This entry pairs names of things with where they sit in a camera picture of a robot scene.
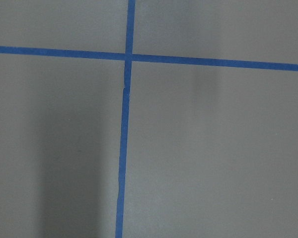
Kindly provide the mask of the brown paper table mat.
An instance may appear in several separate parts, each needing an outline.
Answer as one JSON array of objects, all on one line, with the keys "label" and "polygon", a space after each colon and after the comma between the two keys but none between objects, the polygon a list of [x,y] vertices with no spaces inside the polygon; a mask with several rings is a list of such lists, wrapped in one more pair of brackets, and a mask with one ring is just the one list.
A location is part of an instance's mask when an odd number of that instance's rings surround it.
[{"label": "brown paper table mat", "polygon": [[0,0],[0,238],[298,238],[298,0]]}]

